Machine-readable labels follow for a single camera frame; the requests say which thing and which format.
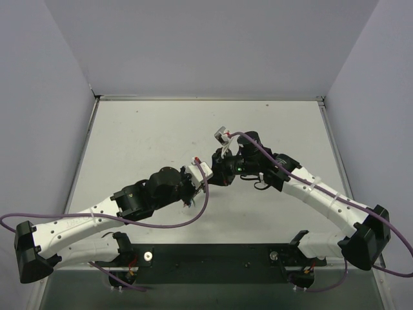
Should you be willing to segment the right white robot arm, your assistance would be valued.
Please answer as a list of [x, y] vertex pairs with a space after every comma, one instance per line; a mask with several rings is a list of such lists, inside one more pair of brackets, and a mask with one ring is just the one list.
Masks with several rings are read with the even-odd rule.
[[338, 232], [303, 232], [297, 248], [308, 259], [344, 258], [353, 266], [369, 271], [390, 240], [386, 209], [366, 205], [355, 207], [350, 198], [333, 190], [286, 154], [273, 153], [261, 144], [255, 131], [237, 139], [237, 154], [230, 151], [232, 138], [221, 127], [214, 135], [221, 144], [212, 155], [213, 176], [209, 184], [229, 186], [239, 176], [253, 181], [257, 190], [274, 188], [293, 196], [322, 214], [339, 228]]

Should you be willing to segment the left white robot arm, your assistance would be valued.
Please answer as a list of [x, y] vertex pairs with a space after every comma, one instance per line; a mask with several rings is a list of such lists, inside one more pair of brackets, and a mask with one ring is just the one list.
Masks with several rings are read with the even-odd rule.
[[190, 204], [212, 175], [205, 162], [180, 170], [164, 167], [81, 212], [53, 216], [49, 223], [18, 224], [14, 249], [20, 282], [36, 282], [58, 268], [85, 262], [128, 264], [133, 248], [126, 234], [95, 240], [91, 236], [126, 224], [143, 227], [143, 220], [162, 207], [178, 201]]

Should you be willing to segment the large metal keyring with loops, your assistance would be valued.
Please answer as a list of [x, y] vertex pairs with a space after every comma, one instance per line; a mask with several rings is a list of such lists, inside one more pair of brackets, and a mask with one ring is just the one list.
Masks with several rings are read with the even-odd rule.
[[199, 188], [197, 188], [197, 189], [195, 190], [192, 198], [195, 198], [195, 197], [196, 197], [198, 194], [200, 194], [200, 193], [204, 193], [204, 194], [205, 194], [206, 192], [207, 192], [207, 190], [206, 190], [206, 185], [203, 184], [203, 185], [201, 185]]

